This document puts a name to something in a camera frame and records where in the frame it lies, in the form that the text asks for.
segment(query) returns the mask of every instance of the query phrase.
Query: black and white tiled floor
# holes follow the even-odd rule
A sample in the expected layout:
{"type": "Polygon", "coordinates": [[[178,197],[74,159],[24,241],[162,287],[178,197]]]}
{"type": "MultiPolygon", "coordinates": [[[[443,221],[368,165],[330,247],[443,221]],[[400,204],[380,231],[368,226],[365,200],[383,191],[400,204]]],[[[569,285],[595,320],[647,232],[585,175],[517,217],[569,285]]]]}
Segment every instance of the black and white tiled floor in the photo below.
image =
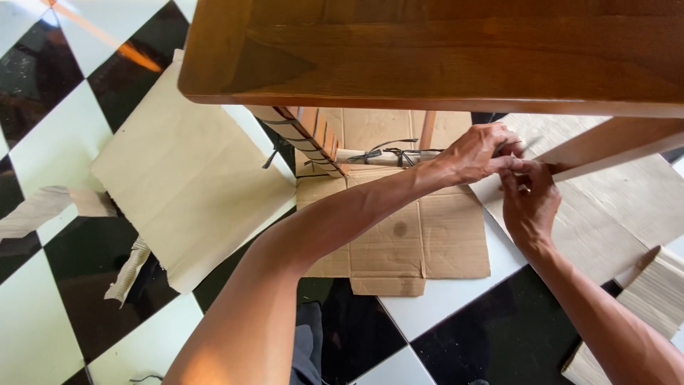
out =
{"type": "MultiPolygon", "coordinates": [[[[183,46],[195,2],[0,1],[0,216],[41,186],[103,189],[88,165],[183,46]],[[134,60],[122,53],[130,49],[134,60]]],[[[273,132],[241,106],[226,111],[271,151],[273,132]]],[[[291,165],[291,149],[281,154],[291,165]]],[[[684,173],[684,162],[676,167],[684,173]]],[[[575,329],[485,219],[491,277],[429,280],[417,298],[355,296],[345,279],[300,281],[298,303],[322,304],[328,384],[568,383],[559,368],[575,329]]],[[[80,218],[69,207],[0,241],[0,384],[89,384],[85,364],[97,385],[166,373],[250,243],[191,295],[170,289],[151,258],[119,309],[102,297],[136,236],[123,217],[80,218]]],[[[684,255],[684,238],[671,248],[684,255]]],[[[684,334],[674,341],[684,346],[684,334]]]]}

